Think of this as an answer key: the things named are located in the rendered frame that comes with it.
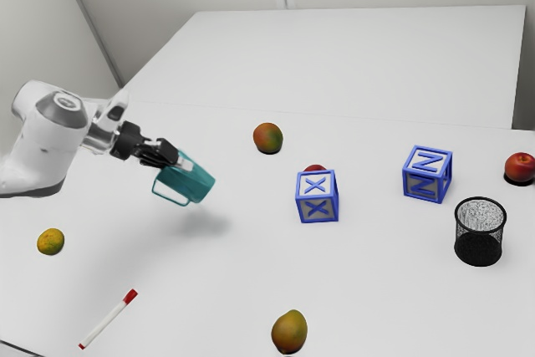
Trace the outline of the blue letter block X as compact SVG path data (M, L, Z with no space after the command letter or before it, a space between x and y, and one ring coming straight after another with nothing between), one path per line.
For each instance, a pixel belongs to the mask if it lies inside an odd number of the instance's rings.
M299 172L294 198L301 223L339 220L339 191L334 170Z

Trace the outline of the yellow-green mango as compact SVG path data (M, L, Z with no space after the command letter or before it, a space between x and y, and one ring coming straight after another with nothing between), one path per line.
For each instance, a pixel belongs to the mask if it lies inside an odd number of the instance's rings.
M308 336L308 324L303 314L292 309L280 316L271 330L276 349L285 355L295 354L304 346Z

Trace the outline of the black mesh pen holder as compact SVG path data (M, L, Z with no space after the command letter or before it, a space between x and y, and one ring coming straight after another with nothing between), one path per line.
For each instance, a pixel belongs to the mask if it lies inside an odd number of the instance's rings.
M473 196L459 202L454 211L456 240L454 251L465 264L489 267L502 256L505 208L497 201Z

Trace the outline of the red-green mango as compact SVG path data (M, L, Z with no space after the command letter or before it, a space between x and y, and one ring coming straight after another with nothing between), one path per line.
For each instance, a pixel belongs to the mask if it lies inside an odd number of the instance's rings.
M257 149L267 155L278 153L283 146L283 133L271 122L258 125L252 133L252 138Z

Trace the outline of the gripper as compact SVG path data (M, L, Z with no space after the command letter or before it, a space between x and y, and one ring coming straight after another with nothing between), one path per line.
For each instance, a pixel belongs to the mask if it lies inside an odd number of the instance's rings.
M141 134L140 127L127 120L123 121L116 136L110 154L126 161L130 156L139 159L143 166L164 169L176 167L183 171L193 171L194 163L182 156L168 140L158 138L156 141Z

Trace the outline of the teal faceted mug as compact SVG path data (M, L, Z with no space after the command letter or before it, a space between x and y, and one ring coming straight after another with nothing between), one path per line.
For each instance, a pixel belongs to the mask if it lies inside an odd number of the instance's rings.
M181 207L200 203L213 188L216 179L183 151L177 163L166 166L155 177L151 192Z

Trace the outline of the blue letter block N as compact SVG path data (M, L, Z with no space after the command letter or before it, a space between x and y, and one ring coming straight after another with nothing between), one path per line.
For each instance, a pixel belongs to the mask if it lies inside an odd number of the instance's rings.
M453 153L414 145L402 167L405 196L441 204L451 184Z

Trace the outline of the orange citrus fruit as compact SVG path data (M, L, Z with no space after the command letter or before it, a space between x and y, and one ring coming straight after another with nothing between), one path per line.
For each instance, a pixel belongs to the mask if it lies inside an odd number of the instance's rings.
M38 237L37 249L44 255L56 255L62 251L63 247L64 234L58 228L49 228Z

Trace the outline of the white marker with red cap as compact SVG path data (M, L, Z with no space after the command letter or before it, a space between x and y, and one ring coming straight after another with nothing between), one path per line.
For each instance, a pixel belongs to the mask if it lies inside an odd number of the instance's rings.
M86 349L111 322L137 297L138 292L131 289L122 300L79 342L80 349Z

